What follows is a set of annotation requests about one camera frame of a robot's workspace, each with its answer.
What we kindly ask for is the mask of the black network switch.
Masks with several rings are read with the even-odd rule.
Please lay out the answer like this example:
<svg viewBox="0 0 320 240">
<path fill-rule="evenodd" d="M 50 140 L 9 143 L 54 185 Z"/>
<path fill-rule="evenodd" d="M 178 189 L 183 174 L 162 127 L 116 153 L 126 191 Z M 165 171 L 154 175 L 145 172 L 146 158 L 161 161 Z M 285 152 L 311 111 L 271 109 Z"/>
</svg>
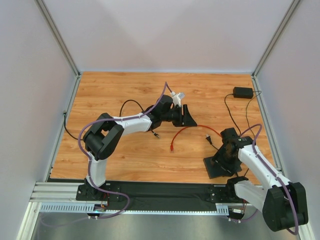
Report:
<svg viewBox="0 0 320 240">
<path fill-rule="evenodd" d="M 207 171 L 209 179 L 219 178 L 219 177 L 232 177 L 238 173 L 232 174 L 227 172 L 223 167 L 215 165 L 214 167 L 210 166 L 211 157 L 206 157 L 203 159 L 205 169 Z"/>
</svg>

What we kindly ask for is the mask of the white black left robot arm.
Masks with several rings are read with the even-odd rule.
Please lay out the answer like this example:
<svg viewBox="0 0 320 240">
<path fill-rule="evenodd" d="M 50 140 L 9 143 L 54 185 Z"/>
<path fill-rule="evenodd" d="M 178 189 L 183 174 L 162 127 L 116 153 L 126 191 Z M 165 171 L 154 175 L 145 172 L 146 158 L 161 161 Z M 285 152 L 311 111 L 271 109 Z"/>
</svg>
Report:
<svg viewBox="0 0 320 240">
<path fill-rule="evenodd" d="M 121 137 L 150 132 L 171 122 L 174 127 L 196 127 L 188 106 L 182 104 L 183 93 L 162 95 L 154 105 L 131 116 L 112 117 L 103 113 L 93 124 L 80 133 L 79 143 L 84 143 L 82 151 L 88 155 L 88 173 L 84 183 L 78 187 L 76 200 L 104 201 L 109 188 L 106 182 L 107 159 L 115 151 Z"/>
</svg>

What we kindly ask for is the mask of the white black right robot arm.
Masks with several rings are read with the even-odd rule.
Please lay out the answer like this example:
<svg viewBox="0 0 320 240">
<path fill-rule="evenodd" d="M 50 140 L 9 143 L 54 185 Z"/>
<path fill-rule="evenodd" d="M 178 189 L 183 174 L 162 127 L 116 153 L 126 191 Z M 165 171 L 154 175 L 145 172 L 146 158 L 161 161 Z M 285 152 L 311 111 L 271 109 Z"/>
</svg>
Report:
<svg viewBox="0 0 320 240">
<path fill-rule="evenodd" d="M 215 155 L 203 162 L 210 179 L 229 178 L 227 196 L 253 205 L 270 230 L 298 229 L 309 222 L 304 186 L 276 170 L 251 137 L 224 137 Z"/>
</svg>

